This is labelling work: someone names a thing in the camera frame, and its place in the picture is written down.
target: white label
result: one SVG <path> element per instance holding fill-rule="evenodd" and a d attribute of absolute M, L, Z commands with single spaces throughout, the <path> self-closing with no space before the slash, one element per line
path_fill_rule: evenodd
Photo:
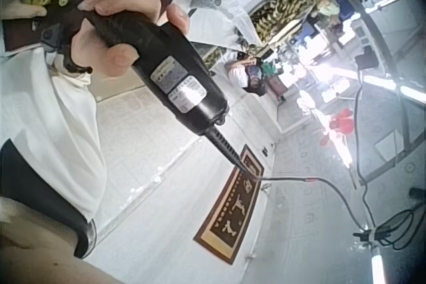
<path fill-rule="evenodd" d="M 168 98 L 181 113 L 187 113 L 197 106 L 206 95 L 207 90 L 195 77 L 189 76 L 168 95 Z"/>
<path fill-rule="evenodd" d="M 188 73 L 180 63 L 172 56 L 168 56 L 156 69 L 151 73 L 151 80 L 164 93 L 169 93 Z"/>

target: green object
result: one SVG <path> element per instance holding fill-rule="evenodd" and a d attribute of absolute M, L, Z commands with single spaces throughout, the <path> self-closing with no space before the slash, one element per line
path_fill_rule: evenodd
<path fill-rule="evenodd" d="M 263 63 L 262 72 L 266 78 L 274 76 L 277 74 L 277 68 L 272 63 Z"/>

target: black power tool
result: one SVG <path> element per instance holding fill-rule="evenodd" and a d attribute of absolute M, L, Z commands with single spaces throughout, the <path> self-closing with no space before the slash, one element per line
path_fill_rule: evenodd
<path fill-rule="evenodd" d="M 228 101 L 200 55 L 174 25 L 159 27 L 140 13 L 126 11 L 108 17 L 88 12 L 86 18 L 107 45 L 132 45 L 139 54 L 133 69 L 161 103 L 180 123 L 207 137 L 233 165 L 246 172 L 238 153 L 215 127 L 224 123 Z"/>

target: brown plaque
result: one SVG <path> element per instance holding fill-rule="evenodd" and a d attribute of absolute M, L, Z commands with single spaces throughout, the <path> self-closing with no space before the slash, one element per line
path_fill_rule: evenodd
<path fill-rule="evenodd" d="M 255 176 L 263 176 L 264 167 L 247 145 L 241 159 Z M 219 198 L 194 240 L 226 263 L 233 264 L 252 217 L 260 182 L 234 167 Z"/>

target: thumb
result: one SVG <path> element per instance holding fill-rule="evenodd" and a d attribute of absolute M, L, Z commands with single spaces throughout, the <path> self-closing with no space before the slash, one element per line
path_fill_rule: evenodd
<path fill-rule="evenodd" d="M 33 17 L 44 17 L 47 14 L 46 8 L 38 5 L 27 5 L 16 0 L 10 3 L 1 12 L 1 18 L 8 19 L 23 19 Z"/>

